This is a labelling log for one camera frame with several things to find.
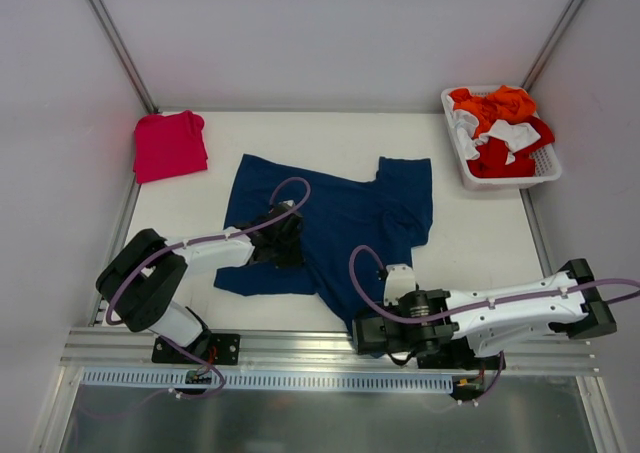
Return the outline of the navy blue t-shirt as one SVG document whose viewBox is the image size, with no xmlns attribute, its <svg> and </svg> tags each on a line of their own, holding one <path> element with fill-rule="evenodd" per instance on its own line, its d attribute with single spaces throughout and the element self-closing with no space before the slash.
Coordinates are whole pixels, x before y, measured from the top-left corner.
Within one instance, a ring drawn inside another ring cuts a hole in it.
<svg viewBox="0 0 640 453">
<path fill-rule="evenodd" d="M 225 223 L 257 219 L 270 198 L 298 200 L 305 263 L 278 269 L 270 263 L 217 272 L 215 287 L 242 296 L 318 295 L 350 326 L 366 304 L 350 279 L 348 263 L 359 245 L 371 247 L 386 264 L 412 263 L 412 251 L 428 242 L 433 224 L 432 164 L 428 159 L 380 158 L 370 182 L 277 164 L 244 155 L 232 187 Z"/>
</svg>

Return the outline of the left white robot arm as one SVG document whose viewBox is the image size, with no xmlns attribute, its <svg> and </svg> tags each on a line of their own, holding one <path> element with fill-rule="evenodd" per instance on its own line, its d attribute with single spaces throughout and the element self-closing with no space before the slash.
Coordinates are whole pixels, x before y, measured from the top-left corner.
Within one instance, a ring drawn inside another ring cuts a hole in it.
<svg viewBox="0 0 640 453">
<path fill-rule="evenodd" d="M 96 289 L 130 331 L 151 331 L 162 353 L 175 352 L 185 362 L 197 363 L 215 356 L 217 341 L 196 313 L 174 300 L 182 280 L 223 268 L 300 267 L 302 230 L 303 216 L 291 201 L 251 223 L 206 237 L 171 243 L 147 228 L 103 270 Z"/>
</svg>

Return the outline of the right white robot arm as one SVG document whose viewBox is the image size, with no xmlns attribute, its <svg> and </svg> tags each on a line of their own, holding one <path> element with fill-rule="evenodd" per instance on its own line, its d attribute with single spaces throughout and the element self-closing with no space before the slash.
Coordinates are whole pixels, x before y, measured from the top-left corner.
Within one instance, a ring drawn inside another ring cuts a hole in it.
<svg viewBox="0 0 640 453">
<path fill-rule="evenodd" d="M 380 278 L 381 301 L 367 300 L 353 319 L 354 346 L 398 366 L 497 370 L 513 343 L 551 334 L 589 340 L 617 330 L 583 259 L 539 281 L 492 290 L 422 290 L 406 264 L 387 266 Z"/>
</svg>

